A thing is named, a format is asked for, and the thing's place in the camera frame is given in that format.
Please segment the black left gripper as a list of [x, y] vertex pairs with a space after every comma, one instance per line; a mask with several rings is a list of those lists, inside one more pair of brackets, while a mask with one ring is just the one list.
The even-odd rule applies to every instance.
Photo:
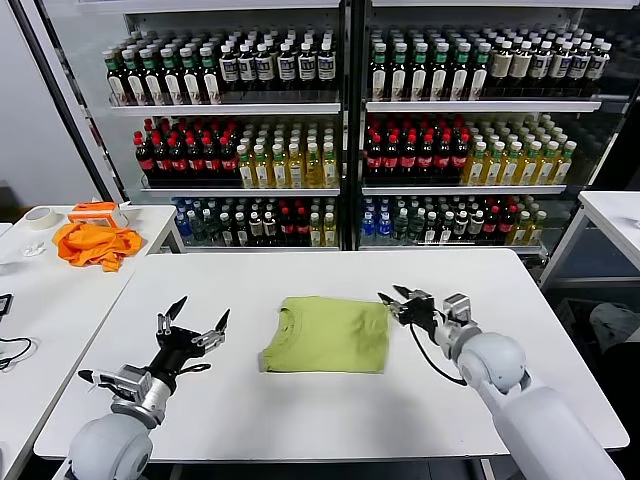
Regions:
[[184, 365], [190, 359], [204, 357], [205, 348], [217, 348], [225, 341], [229, 309], [213, 329], [203, 334], [181, 327], [171, 327], [187, 300], [188, 296], [185, 295], [174, 302], [165, 313], [157, 314], [156, 340], [160, 350], [149, 364], [149, 373], [165, 385], [175, 385], [176, 378], [184, 373], [197, 373], [209, 369], [208, 363], [187, 368], [184, 368]]

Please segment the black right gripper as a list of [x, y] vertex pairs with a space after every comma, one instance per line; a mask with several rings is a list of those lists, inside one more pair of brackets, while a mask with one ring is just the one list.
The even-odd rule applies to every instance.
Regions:
[[378, 293], [378, 297], [398, 323], [416, 325], [423, 330], [435, 330], [438, 327], [439, 314], [431, 294], [400, 285], [394, 285], [393, 288], [408, 301], [402, 305], [382, 292]]

